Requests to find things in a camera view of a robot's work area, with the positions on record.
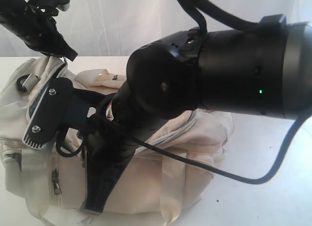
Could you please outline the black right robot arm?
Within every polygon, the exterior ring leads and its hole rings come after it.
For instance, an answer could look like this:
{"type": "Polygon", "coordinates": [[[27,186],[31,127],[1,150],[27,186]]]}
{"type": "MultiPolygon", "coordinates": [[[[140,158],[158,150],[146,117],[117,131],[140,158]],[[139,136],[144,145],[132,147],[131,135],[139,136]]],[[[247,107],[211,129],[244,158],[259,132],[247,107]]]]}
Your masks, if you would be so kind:
{"type": "Polygon", "coordinates": [[[298,129],[312,114],[312,25],[264,17],[254,29],[182,31],[136,50],[116,94],[78,90],[96,113],[80,132],[87,169],[85,209],[102,212],[138,146],[146,146],[168,120],[208,109],[294,120],[267,174],[249,179],[202,165],[205,170],[259,185],[276,174],[298,129]]]}

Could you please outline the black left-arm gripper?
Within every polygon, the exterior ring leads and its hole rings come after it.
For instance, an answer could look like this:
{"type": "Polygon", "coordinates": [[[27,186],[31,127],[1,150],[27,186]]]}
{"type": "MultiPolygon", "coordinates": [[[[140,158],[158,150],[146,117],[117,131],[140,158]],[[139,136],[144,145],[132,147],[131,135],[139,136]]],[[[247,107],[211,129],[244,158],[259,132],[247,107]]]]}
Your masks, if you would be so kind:
{"type": "Polygon", "coordinates": [[[70,61],[78,56],[55,23],[25,0],[0,0],[0,24],[34,51],[70,61]]]}

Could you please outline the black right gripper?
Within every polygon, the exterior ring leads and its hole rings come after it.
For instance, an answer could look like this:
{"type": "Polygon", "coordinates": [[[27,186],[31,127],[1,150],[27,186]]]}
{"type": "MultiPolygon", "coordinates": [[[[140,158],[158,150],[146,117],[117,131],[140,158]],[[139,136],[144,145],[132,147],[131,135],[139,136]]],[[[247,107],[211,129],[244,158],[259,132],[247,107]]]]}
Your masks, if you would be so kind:
{"type": "Polygon", "coordinates": [[[86,168],[85,209],[103,209],[138,145],[171,115],[171,92],[122,87],[115,94],[73,90],[67,119],[83,142],[86,168]]]}

